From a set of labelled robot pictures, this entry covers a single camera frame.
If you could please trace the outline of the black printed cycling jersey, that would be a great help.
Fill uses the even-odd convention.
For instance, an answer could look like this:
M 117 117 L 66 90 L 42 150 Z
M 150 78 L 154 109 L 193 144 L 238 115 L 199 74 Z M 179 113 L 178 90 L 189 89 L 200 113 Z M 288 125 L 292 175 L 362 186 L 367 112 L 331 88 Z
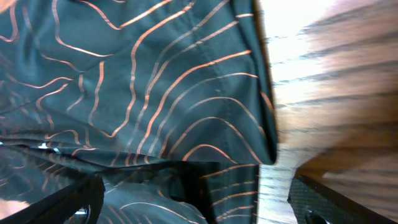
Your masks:
M 258 29 L 248 0 L 2 1 L 1 217 L 97 174 L 100 223 L 256 223 Z

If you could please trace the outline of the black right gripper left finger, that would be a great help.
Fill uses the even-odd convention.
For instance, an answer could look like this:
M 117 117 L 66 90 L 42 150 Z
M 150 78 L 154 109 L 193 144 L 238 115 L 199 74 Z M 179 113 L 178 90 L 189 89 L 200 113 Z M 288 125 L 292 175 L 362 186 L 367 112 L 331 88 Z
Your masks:
M 27 208 L 1 220 L 1 224 L 97 223 L 105 187 L 98 175 L 87 175 Z

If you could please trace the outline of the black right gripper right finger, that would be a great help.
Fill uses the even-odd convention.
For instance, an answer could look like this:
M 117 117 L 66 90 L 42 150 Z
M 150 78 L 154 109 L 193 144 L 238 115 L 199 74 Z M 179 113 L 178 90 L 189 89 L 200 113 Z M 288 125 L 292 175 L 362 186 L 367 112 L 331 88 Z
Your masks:
M 307 176 L 292 179 L 287 201 L 298 224 L 397 224 Z

